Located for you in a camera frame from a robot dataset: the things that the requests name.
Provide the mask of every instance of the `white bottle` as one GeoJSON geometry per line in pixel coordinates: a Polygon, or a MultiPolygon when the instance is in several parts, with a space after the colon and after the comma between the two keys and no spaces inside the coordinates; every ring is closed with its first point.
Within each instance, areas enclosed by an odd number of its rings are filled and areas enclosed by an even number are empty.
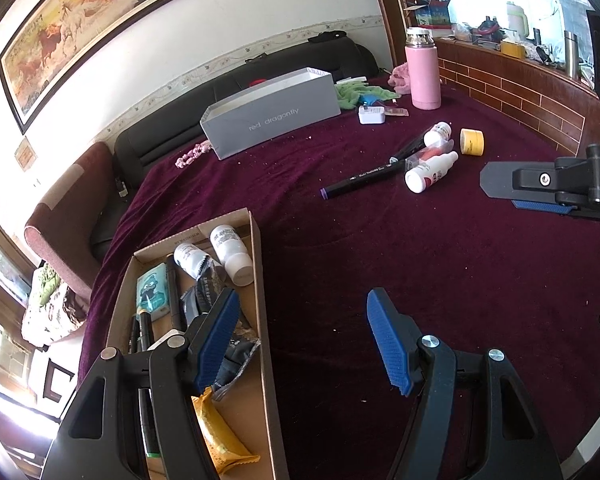
{"type": "MultiPolygon", "coordinates": [[[[182,270],[184,270],[196,281],[200,279],[202,263],[204,262],[206,256],[211,258],[211,256],[208,253],[205,253],[205,251],[202,249],[199,249],[195,245],[188,243],[180,244],[176,247],[176,250],[173,251],[173,259],[175,262],[182,268],[182,270]]],[[[213,262],[216,266],[216,271],[218,272],[220,279],[224,280],[226,277],[224,267],[215,260],[213,260],[213,262]]]]}
{"type": "Polygon", "coordinates": [[[414,193],[422,193],[427,187],[432,186],[444,177],[456,160],[458,160],[456,152],[432,156],[426,162],[407,171],[404,175],[404,181],[414,193]]]}
{"type": "Polygon", "coordinates": [[[451,138],[451,126],[447,123],[438,123],[433,126],[426,134],[424,134],[424,145],[434,146],[436,144],[442,144],[445,140],[451,138]]]}
{"type": "Polygon", "coordinates": [[[219,225],[209,235],[218,259],[237,286],[253,283],[253,262],[240,237],[230,225],[219,225]]]}

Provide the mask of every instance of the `chair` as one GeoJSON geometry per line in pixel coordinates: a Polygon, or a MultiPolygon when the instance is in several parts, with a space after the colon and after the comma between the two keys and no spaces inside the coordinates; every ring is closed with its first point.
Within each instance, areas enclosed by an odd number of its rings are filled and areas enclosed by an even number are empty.
{"type": "Polygon", "coordinates": [[[104,142],[96,142],[46,192],[25,225],[29,247],[85,300],[100,270],[90,235],[113,195],[112,155],[104,142]]]}

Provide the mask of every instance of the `framed painting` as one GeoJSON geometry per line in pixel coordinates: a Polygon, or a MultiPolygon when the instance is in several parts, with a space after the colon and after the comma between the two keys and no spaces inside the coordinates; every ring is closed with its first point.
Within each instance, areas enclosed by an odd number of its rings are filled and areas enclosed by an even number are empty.
{"type": "Polygon", "coordinates": [[[0,54],[0,79],[24,134],[78,67],[170,0],[41,0],[0,54]]]}

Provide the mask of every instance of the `green towel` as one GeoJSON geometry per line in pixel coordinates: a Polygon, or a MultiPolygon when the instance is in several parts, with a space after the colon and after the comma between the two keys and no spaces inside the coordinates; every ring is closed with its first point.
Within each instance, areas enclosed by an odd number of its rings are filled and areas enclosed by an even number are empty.
{"type": "Polygon", "coordinates": [[[351,83],[340,83],[335,85],[338,104],[342,110],[353,110],[358,105],[361,95],[374,95],[379,101],[388,101],[397,99],[399,94],[380,88],[379,86],[368,86],[368,83],[362,81],[352,81],[351,83]]]}
{"type": "Polygon", "coordinates": [[[60,276],[48,263],[33,272],[33,284],[29,295],[29,304],[42,306],[51,298],[51,295],[60,286],[60,276]]]}

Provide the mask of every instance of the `picture frame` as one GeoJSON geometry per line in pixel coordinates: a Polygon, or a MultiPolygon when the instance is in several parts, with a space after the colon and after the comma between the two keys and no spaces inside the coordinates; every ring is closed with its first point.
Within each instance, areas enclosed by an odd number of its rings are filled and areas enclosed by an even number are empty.
{"type": "Polygon", "coordinates": [[[45,385],[42,389],[42,397],[44,399],[51,399],[53,402],[60,402],[62,400],[62,394],[53,390],[56,372],[58,372],[59,375],[66,376],[69,383],[73,380],[75,374],[64,367],[57,365],[51,359],[46,363],[45,385]]]}
{"type": "Polygon", "coordinates": [[[38,159],[36,152],[33,151],[29,139],[22,137],[18,149],[15,153],[16,160],[22,171],[27,171],[38,159]]]}
{"type": "Polygon", "coordinates": [[[93,54],[171,0],[40,0],[0,54],[0,81],[24,134],[93,54]]]}

